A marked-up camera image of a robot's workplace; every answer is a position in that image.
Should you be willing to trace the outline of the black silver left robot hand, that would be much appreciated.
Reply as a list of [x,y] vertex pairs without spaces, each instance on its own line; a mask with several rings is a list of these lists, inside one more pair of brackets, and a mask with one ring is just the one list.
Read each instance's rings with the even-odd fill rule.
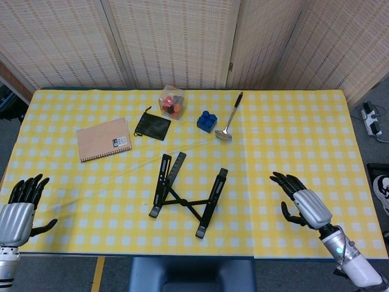
[[29,238],[50,231],[57,224],[54,218],[44,226],[33,227],[35,212],[49,180],[39,174],[15,184],[1,209],[1,247],[19,248]]

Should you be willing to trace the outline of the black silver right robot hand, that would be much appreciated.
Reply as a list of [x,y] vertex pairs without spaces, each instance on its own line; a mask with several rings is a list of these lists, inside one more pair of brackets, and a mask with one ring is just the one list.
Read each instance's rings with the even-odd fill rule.
[[299,216],[292,216],[286,203],[282,201],[281,212],[286,221],[308,226],[316,231],[331,223],[332,213],[318,195],[311,189],[307,189],[297,177],[273,172],[269,178],[283,189],[298,209]]

